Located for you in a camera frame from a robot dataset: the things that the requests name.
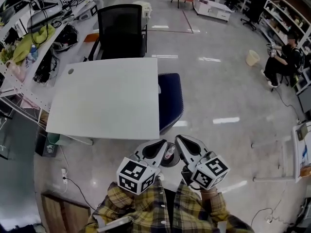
person's shoe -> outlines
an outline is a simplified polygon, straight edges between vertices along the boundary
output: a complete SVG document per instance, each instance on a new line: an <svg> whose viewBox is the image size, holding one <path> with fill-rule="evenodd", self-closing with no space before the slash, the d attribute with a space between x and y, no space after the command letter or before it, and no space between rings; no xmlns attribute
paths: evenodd
<svg viewBox="0 0 311 233"><path fill-rule="evenodd" d="M270 80L270 79L268 79L268 77L267 77L266 74L264 73L264 69L261 69L260 72L261 72L261 74L266 78L266 80Z"/></svg>
<svg viewBox="0 0 311 233"><path fill-rule="evenodd" d="M295 87L295 85L298 83L299 77L297 74L294 74L293 76L290 77L290 84L291 88Z"/></svg>
<svg viewBox="0 0 311 233"><path fill-rule="evenodd" d="M268 81L268 85L272 88L278 88L278 84L272 84L271 81Z"/></svg>

white table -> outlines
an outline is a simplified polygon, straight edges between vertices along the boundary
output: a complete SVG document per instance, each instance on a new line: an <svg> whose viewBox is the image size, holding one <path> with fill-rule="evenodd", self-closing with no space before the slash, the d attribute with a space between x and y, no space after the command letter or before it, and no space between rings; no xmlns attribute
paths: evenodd
<svg viewBox="0 0 311 233"><path fill-rule="evenodd" d="M67 65L46 131L91 138L159 139L157 75L156 58Z"/></svg>
<svg viewBox="0 0 311 233"><path fill-rule="evenodd" d="M311 152L311 133L307 133L305 136L305 141L298 140L297 130L301 127L301 125L294 126L292 129L292 135L287 137L283 137L280 140L272 140L270 142L260 143L260 144L252 144L252 148L256 148L259 146L264 146L268 144L275 143L276 141L282 142L282 166L283 166L283 175L282 177L271 177L271 178L254 178L255 182L272 182L272 181L295 181L296 183L301 179L300 177L300 169L302 167L302 154L307 145L307 149ZM311 129L311 122L307 122L307 127ZM294 151L294 173L291 176L286 176L286 164L287 164L287 151L286 151L286 143L293 143L293 151Z"/></svg>
<svg viewBox="0 0 311 233"><path fill-rule="evenodd" d="M243 0L243 4L241 6L240 12L243 12L243 9L244 9L246 3L251 3L251 1L250 0Z"/></svg>
<svg viewBox="0 0 311 233"><path fill-rule="evenodd" d="M232 11L224 4L208 1L207 4L194 0L194 9L197 14L229 21Z"/></svg>

wooden board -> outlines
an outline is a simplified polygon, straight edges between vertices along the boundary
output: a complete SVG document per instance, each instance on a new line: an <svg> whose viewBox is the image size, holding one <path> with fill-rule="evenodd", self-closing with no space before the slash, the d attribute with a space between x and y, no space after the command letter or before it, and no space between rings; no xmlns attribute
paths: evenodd
<svg viewBox="0 0 311 233"><path fill-rule="evenodd" d="M50 233L77 233L87 224L89 207L50 194L42 195L42 202Z"/></svg>

white trash bin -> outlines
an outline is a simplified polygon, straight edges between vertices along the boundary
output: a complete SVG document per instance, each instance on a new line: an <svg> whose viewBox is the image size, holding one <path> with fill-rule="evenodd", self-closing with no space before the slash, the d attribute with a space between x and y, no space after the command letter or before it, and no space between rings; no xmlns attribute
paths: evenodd
<svg viewBox="0 0 311 233"><path fill-rule="evenodd" d="M246 63L250 67L252 67L254 64L256 64L259 60L260 60L260 57L259 57L259 55L255 51L250 50L248 52L248 55L246 57Z"/></svg>

black office chair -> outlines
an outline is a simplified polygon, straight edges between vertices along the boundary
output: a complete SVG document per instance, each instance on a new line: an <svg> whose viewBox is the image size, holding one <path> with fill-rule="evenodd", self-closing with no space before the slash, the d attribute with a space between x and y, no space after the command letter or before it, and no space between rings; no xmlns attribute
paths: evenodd
<svg viewBox="0 0 311 233"><path fill-rule="evenodd" d="M260 15L263 11L263 7L267 0L251 0L251 4L249 10L245 13L245 15L249 18L249 20L245 20L241 18L241 21L245 21L243 25L249 25L252 27L252 30L256 30L256 26L254 23L259 23Z"/></svg>
<svg viewBox="0 0 311 233"><path fill-rule="evenodd" d="M144 57L146 38L141 33L141 11L142 6L137 4L119 4L100 9L97 13L99 38L88 60Z"/></svg>

